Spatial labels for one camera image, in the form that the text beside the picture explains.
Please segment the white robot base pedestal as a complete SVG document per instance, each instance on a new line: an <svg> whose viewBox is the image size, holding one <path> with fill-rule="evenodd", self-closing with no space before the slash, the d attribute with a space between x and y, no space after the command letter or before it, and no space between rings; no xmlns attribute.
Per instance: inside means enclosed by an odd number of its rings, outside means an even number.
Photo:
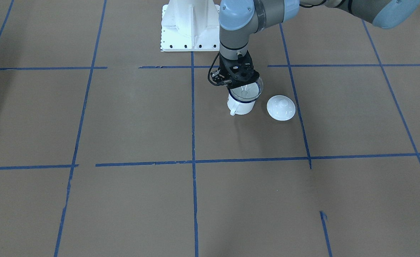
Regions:
<svg viewBox="0 0 420 257"><path fill-rule="evenodd" d="M218 52L219 11L213 0L170 0L162 6L160 50Z"/></svg>

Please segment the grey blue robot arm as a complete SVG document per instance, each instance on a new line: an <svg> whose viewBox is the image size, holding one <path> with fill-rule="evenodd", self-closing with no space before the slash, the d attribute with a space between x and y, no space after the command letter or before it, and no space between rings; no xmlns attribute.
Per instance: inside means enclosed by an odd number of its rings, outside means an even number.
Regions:
<svg viewBox="0 0 420 257"><path fill-rule="evenodd" d="M249 53L249 38L294 18L300 8L325 6L343 10L375 27L390 29L417 9L418 0L223 0L219 11L219 67L209 69L213 86L236 89L256 82L259 72Z"/></svg>

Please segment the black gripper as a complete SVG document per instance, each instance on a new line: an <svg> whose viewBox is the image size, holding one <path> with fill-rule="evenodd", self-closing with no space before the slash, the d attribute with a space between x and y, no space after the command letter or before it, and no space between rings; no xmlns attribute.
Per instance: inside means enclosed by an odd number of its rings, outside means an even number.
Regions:
<svg viewBox="0 0 420 257"><path fill-rule="evenodd" d="M227 88L239 88L255 83L260 73L254 69L249 51L237 60L230 60L220 54L219 85Z"/></svg>

